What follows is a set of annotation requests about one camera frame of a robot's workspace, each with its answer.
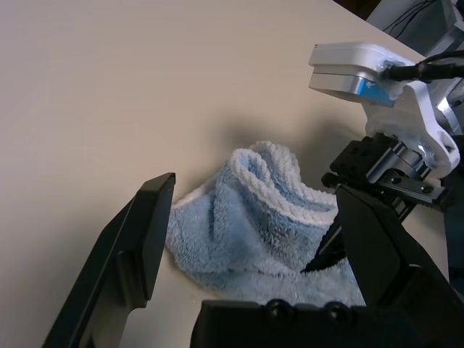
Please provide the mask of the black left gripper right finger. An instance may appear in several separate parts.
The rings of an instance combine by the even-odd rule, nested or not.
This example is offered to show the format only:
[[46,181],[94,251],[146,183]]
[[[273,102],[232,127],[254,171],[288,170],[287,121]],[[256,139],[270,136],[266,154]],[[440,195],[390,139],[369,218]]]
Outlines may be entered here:
[[365,303],[422,326],[462,326],[463,302],[395,212],[363,192],[336,191],[344,247]]

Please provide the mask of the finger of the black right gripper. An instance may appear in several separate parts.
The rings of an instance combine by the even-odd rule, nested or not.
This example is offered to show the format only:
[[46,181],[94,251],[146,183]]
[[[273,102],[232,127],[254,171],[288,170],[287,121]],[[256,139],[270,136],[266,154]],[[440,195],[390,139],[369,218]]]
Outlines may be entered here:
[[463,194],[450,194],[443,216],[449,282],[455,290],[463,290]]

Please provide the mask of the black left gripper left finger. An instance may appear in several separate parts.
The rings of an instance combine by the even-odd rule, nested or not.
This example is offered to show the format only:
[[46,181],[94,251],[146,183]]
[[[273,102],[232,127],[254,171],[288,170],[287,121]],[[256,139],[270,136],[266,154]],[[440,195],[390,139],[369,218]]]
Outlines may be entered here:
[[132,311],[152,298],[175,174],[146,181],[100,233],[44,347],[118,347]]

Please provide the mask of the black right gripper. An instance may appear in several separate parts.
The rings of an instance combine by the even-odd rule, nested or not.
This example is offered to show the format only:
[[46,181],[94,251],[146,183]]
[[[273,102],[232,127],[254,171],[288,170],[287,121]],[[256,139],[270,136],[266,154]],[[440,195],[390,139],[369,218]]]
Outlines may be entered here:
[[[377,133],[351,141],[330,164],[330,171],[321,181],[327,188],[345,185],[365,192],[391,207],[404,220],[418,204],[440,212],[451,205],[449,188],[425,182],[430,172],[421,154],[395,138]],[[342,259],[341,223],[333,223],[303,272],[324,270]]]

